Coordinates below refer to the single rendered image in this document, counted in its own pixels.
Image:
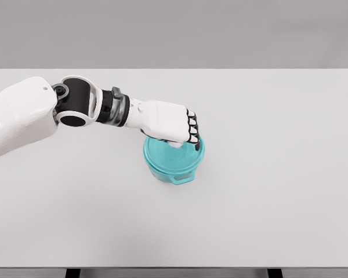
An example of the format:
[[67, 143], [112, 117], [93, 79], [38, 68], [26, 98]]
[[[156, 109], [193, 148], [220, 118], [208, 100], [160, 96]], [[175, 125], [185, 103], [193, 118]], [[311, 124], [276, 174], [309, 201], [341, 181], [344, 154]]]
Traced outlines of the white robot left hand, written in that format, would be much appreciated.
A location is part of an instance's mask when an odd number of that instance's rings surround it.
[[138, 105], [140, 130], [147, 136], [167, 142], [174, 148], [185, 142], [200, 150], [200, 133], [195, 112], [183, 105], [146, 101]]

